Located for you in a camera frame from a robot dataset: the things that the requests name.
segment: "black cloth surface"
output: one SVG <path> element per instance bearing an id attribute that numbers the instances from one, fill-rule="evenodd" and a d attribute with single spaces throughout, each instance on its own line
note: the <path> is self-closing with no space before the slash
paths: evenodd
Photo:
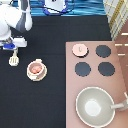
<path id="1" fill-rule="evenodd" d="M 20 63 L 8 63 L 12 51 L 0 50 L 0 128 L 66 128 L 67 41 L 111 41 L 107 16 L 33 17 L 23 34 Z M 40 82 L 27 77 L 27 66 L 42 59 L 48 74 Z"/>

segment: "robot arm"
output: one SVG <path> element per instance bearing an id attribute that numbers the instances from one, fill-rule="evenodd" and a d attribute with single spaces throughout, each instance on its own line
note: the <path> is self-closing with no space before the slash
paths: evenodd
<path id="1" fill-rule="evenodd" d="M 8 6 L 5 13 L 6 23 L 20 32 L 29 31 L 32 27 L 30 1 L 18 0 L 18 8 Z"/>
<path id="2" fill-rule="evenodd" d="M 18 8 L 7 4 L 0 5 L 0 40 L 11 37 L 10 27 L 20 32 L 32 28 L 29 0 L 18 0 Z"/>

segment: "bowl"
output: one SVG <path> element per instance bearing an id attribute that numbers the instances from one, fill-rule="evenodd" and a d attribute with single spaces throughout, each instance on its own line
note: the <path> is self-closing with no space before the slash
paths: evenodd
<path id="1" fill-rule="evenodd" d="M 79 118 L 88 126 L 105 127 L 115 116 L 112 97 L 99 87 L 87 87 L 76 98 L 76 112 Z"/>

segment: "teacup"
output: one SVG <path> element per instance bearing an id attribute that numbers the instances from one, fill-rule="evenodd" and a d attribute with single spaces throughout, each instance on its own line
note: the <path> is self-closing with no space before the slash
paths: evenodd
<path id="1" fill-rule="evenodd" d="M 27 67 L 27 76 L 33 81 L 42 80 L 47 74 L 47 68 L 41 59 L 36 59 Z"/>

